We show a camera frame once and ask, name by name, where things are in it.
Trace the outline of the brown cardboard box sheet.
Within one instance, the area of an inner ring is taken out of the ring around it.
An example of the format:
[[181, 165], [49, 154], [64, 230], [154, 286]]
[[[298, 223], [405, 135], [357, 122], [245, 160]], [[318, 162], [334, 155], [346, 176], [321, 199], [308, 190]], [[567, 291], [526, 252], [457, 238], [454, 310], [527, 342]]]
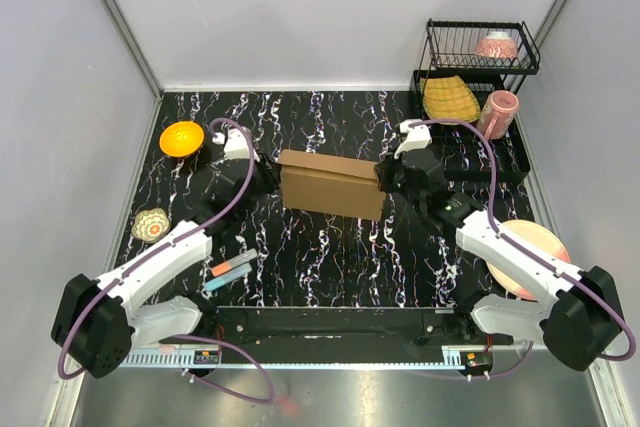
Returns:
[[381, 220], [386, 193], [374, 162], [285, 149], [279, 165], [286, 208]]

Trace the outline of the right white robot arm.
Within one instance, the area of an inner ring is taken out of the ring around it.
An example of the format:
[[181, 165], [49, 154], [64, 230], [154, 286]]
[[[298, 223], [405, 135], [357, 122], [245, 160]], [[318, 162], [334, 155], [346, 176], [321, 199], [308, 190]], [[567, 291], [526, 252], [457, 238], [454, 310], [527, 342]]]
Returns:
[[493, 265], [531, 300], [487, 294], [454, 318], [466, 343], [487, 334], [542, 343], [563, 365], [586, 370], [622, 333], [624, 314], [614, 278], [562, 261], [499, 223], [489, 209], [449, 188], [428, 149], [389, 154], [376, 164], [382, 192], [401, 195], [434, 235]]

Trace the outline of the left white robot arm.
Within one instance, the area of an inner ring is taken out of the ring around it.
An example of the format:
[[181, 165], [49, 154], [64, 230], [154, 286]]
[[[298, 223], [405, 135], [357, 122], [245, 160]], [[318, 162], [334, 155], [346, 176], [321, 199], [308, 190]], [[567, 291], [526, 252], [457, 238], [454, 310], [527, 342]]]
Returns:
[[280, 186], [278, 165], [264, 154], [224, 162], [201, 204], [160, 241], [120, 267], [64, 287], [51, 330], [61, 347], [95, 378], [114, 371], [131, 350], [186, 335], [196, 343], [215, 333], [216, 309], [193, 291], [149, 304], [149, 298], [222, 246], [263, 197]]

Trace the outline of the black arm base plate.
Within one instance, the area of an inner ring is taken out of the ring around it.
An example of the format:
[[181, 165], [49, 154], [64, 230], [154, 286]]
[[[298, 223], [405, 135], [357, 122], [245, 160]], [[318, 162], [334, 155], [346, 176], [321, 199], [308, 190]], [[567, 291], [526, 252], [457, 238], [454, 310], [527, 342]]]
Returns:
[[218, 307], [194, 331], [234, 344], [262, 365], [439, 363], [444, 346], [480, 349], [487, 336], [433, 308]]

